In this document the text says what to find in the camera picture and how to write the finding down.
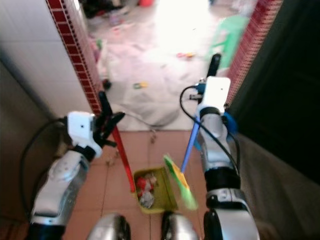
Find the red tile trim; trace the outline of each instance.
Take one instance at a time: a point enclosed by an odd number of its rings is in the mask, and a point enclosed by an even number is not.
[[[258,0],[227,75],[231,79],[229,95],[226,101],[228,104],[233,101],[242,85],[277,16],[282,2],[283,0]]]
[[[98,114],[101,106],[97,93],[103,86],[74,0],[46,0],[46,3],[89,105]]]

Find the green plastic stool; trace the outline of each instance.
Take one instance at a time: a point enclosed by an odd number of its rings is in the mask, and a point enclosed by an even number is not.
[[[248,17],[240,15],[230,16],[222,20],[214,33],[206,59],[210,61],[212,55],[219,52],[222,55],[219,69],[228,68],[248,21]]]

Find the green brush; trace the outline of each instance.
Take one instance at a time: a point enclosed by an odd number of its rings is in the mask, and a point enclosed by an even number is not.
[[[185,206],[190,210],[196,210],[198,208],[198,203],[190,191],[190,187],[187,184],[185,175],[180,171],[180,168],[172,161],[168,155],[163,157],[165,164],[169,168],[169,171],[175,181],[178,183],[181,197],[184,201]]]

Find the white tiled wall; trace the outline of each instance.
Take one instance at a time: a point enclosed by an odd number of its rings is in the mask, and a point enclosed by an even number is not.
[[[0,0],[1,60],[56,116],[91,112],[45,0]]]

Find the tiled floor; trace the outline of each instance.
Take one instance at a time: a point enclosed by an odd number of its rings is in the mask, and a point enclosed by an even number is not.
[[[155,143],[151,143],[150,132],[122,132],[121,137],[132,173],[140,169],[163,166],[163,155],[170,154],[182,163],[189,140],[188,131],[157,132]],[[131,227],[132,240],[159,240],[161,214],[142,213],[134,195],[130,193],[129,183],[118,158],[114,165],[108,166],[106,160],[115,154],[110,147],[103,149],[101,158],[96,159],[82,187],[71,220],[64,236],[65,240],[84,240],[100,216],[118,212],[125,216]],[[183,207],[177,186],[172,186],[179,211],[188,217],[202,238],[203,211],[206,194],[205,179],[201,170],[200,156],[194,150],[186,170],[187,181],[199,202],[199,209],[190,211]]]

